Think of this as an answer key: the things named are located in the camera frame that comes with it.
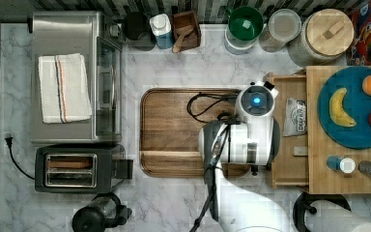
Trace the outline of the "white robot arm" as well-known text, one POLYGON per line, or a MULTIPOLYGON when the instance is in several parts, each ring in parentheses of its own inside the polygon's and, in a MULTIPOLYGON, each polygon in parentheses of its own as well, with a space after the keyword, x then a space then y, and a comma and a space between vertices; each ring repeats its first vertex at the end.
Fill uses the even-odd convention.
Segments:
POLYGON ((203 210, 224 232, 291 232, 287 213, 273 200, 236 186, 225 177, 225 164, 266 166, 277 154, 279 138, 273 112, 278 91, 267 81, 241 90, 235 114, 214 120, 199 132, 208 198, 203 210))

